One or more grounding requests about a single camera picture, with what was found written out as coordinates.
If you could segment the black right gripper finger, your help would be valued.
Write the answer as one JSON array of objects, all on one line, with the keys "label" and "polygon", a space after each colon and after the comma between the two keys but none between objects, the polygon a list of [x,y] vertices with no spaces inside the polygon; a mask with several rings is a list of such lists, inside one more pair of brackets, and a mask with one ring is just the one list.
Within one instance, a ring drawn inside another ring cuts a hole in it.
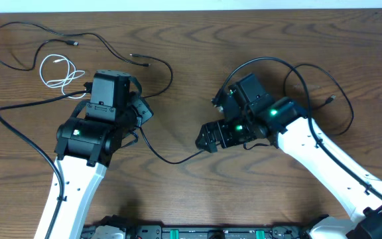
[{"label": "black right gripper finger", "polygon": [[209,153],[218,151],[217,143],[220,141],[214,132],[201,131],[195,141],[196,147]]},{"label": "black right gripper finger", "polygon": [[215,129],[216,123],[214,121],[205,123],[200,129],[196,141],[216,141]]}]

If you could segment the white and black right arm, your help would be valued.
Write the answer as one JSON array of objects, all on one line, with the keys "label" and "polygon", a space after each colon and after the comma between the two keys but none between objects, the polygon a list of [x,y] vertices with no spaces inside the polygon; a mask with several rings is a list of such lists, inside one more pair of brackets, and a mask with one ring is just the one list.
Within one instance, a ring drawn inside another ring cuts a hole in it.
[{"label": "white and black right arm", "polygon": [[341,150],[294,100],[275,100],[254,74],[222,92],[224,118],[205,123],[198,149],[245,145],[267,139],[305,166],[339,201],[347,220],[325,216],[305,226],[301,238],[382,238],[382,180]]}]

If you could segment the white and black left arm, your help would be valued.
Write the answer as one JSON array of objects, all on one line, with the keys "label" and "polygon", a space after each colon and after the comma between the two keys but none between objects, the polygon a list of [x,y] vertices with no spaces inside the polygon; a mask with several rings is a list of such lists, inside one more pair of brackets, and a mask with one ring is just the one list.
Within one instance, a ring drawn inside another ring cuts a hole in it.
[{"label": "white and black left arm", "polygon": [[98,70],[90,100],[56,133],[54,177],[35,238],[79,238],[92,199],[123,139],[153,116],[136,77]]}]

